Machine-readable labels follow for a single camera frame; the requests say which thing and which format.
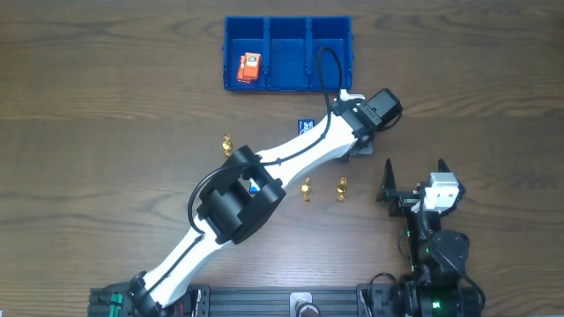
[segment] blue plastic bin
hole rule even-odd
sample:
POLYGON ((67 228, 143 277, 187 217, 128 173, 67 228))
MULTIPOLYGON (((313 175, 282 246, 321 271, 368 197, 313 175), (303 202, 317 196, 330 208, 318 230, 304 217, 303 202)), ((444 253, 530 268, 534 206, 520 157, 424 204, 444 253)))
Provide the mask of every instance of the blue plastic bin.
MULTIPOLYGON (((226 17, 223 82, 228 91, 321 91, 317 53, 335 50, 343 67, 343 88, 353 84, 353 35, 350 17, 226 17), (257 81, 237 81, 246 52, 261 54, 257 81)), ((338 68, 323 54, 323 76, 329 90, 338 88, 338 68)))

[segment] wood grain surface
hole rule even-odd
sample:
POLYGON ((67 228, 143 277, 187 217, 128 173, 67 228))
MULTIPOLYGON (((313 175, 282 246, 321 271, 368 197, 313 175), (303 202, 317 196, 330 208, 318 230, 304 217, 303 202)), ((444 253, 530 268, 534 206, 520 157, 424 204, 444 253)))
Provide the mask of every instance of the wood grain surface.
POLYGON ((467 187, 443 227, 471 240, 485 316, 564 313, 564 2, 0 1, 0 310, 85 316, 90 287, 160 263, 196 183, 235 147, 321 118, 313 93, 223 89, 226 15, 352 16, 352 92, 404 118, 375 154, 293 184, 271 220, 197 277, 212 286, 356 285, 410 272, 375 202, 386 158, 411 189, 444 158, 467 187), (335 190, 349 181, 345 203, 335 190))

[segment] orange package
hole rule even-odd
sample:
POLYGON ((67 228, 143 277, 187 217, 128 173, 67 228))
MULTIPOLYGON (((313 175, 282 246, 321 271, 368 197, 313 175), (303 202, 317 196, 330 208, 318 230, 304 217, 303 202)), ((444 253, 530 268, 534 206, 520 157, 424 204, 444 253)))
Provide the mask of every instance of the orange package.
POLYGON ((258 79, 261 68, 261 55, 257 53, 245 53, 245 65, 243 67, 243 79, 253 81, 258 79))
POLYGON ((243 71, 245 70, 245 56, 241 56, 241 61, 239 62, 239 70, 237 71, 237 81, 248 83, 243 77, 243 71))

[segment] wooden table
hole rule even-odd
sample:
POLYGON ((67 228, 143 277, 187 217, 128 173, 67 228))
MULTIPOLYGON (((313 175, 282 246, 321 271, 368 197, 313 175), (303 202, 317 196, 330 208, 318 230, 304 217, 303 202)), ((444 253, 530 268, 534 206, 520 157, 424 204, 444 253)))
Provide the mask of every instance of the wooden table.
POLYGON ((158 265, 196 183, 235 147, 268 149, 321 118, 314 93, 223 89, 226 15, 352 16, 352 92, 389 87, 404 118, 375 154, 320 166, 212 286, 356 285, 410 272, 403 219, 375 202, 386 158, 412 189, 446 159, 467 187, 444 228, 471 240, 484 315, 564 312, 564 5, 521 1, 0 3, 0 310, 84 316, 90 287, 158 265), (339 178, 349 180, 337 203, 339 178))

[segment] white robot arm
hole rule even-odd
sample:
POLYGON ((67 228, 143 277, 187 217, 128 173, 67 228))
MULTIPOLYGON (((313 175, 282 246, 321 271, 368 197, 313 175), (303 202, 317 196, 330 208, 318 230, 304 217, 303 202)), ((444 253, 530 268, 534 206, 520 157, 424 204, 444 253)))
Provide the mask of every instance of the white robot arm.
POLYGON ((157 268, 130 281, 129 296, 137 313, 161 316, 161 311, 184 295, 194 276, 217 251, 243 242, 266 222, 286 194, 284 188, 323 162, 367 146, 375 132, 401 111, 399 100, 388 89, 369 101, 342 90, 328 114, 330 126, 324 138, 302 154, 280 160, 318 140, 325 131, 327 116, 307 133, 276 148, 256 154, 247 146, 235 151, 224 164, 234 167, 232 171, 219 173, 200 194, 202 204, 194 224, 204 234, 189 230, 157 268), (259 193, 251 197, 238 182, 241 176, 255 183, 261 189, 259 193))

